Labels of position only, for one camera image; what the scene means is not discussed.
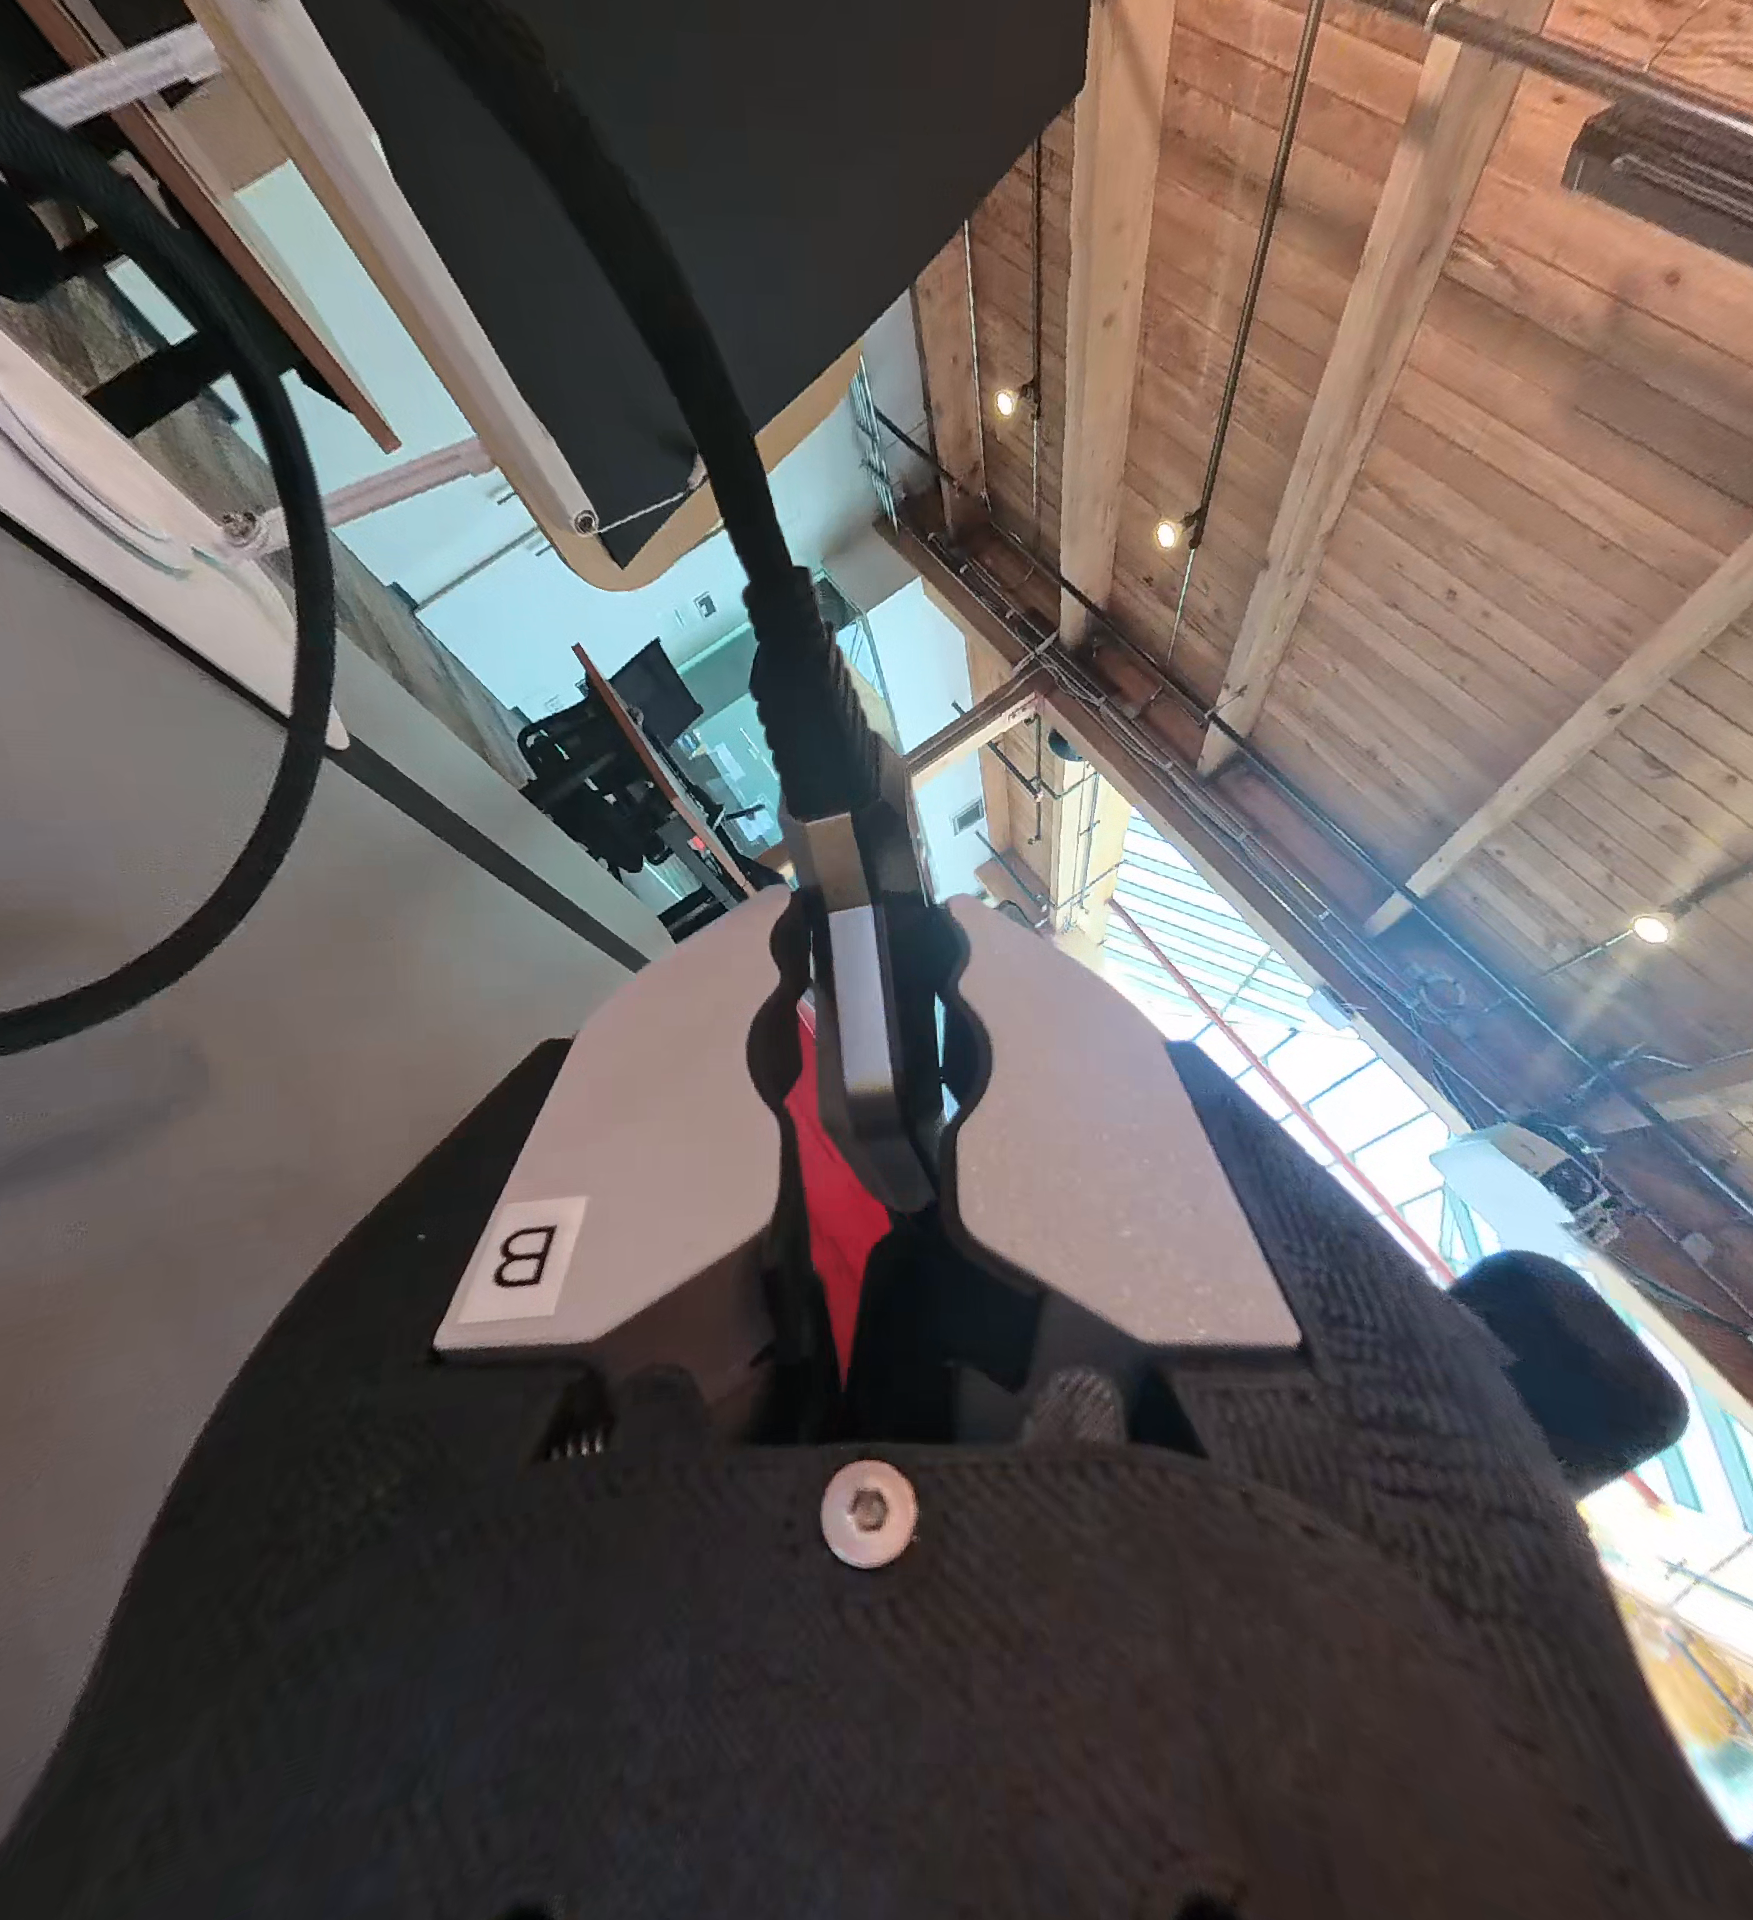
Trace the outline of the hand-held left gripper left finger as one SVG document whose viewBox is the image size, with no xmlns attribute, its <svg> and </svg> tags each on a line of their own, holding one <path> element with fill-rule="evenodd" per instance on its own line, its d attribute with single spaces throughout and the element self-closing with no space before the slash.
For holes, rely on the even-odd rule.
<svg viewBox="0 0 1753 1920">
<path fill-rule="evenodd" d="M 794 898 L 767 891 L 597 1008 L 482 1226 L 442 1357 L 767 1357 L 782 1142 L 749 1067 Z"/>
</svg>

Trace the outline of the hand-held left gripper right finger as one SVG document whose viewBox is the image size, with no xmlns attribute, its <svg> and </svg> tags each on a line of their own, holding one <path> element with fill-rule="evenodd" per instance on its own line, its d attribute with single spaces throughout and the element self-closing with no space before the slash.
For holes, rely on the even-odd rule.
<svg viewBox="0 0 1753 1920">
<path fill-rule="evenodd" d="M 951 1234 L 1145 1350 L 1296 1353 L 1164 1033 L 1006 911 L 957 898 L 943 913 Z"/>
</svg>

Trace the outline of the wooden desk with black legs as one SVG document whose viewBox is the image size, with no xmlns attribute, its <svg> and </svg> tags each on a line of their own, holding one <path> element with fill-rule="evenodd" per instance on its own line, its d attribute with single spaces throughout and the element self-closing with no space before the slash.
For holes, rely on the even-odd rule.
<svg viewBox="0 0 1753 1920">
<path fill-rule="evenodd" d="M 754 731 L 708 716 L 660 641 L 611 674 L 578 660 L 566 707 L 522 723 L 522 798 L 682 941 L 790 885 Z"/>
</svg>

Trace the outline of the white board stand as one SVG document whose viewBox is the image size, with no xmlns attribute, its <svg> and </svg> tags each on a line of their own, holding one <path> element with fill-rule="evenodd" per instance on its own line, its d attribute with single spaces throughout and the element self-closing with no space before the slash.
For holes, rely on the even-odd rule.
<svg viewBox="0 0 1753 1920">
<path fill-rule="evenodd" d="M 49 53 L 9 50 L 0 30 L 0 92 L 49 81 Z M 0 508 L 76 566 L 89 589 L 116 590 L 152 616 L 152 639 L 177 664 L 168 681 L 195 691 L 184 707 L 234 711 L 261 701 L 278 729 L 292 667 L 289 535 L 253 420 L 224 404 L 213 343 L 137 335 L 140 321 L 110 280 L 127 258 L 114 231 L 26 167 L 0 166 Z M 501 779 L 531 781 L 519 736 L 531 723 L 429 633 L 412 601 L 378 582 L 339 538 L 372 510 L 472 478 L 467 443 L 385 468 L 320 512 L 332 549 L 339 665 L 329 744 L 369 736 L 377 719 L 354 698 L 375 667 L 410 707 L 483 759 Z"/>
</svg>

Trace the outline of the black ceiling fixture bar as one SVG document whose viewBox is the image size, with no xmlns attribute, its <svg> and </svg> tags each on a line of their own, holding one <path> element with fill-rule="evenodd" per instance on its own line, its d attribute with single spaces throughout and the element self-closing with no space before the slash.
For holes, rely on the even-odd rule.
<svg viewBox="0 0 1753 1920">
<path fill-rule="evenodd" d="M 1583 122 L 1562 184 L 1753 268 L 1753 129 L 1616 104 Z"/>
</svg>

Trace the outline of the black board with wooden frame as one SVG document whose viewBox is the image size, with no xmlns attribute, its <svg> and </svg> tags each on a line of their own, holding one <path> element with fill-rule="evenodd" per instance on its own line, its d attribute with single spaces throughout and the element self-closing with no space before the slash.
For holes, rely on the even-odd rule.
<svg viewBox="0 0 1753 1920">
<path fill-rule="evenodd" d="M 193 4 L 571 574 L 645 589 L 718 525 L 638 327 L 487 94 L 501 28 L 671 249 L 767 468 L 867 328 L 1083 86 L 1089 4 Z"/>
</svg>

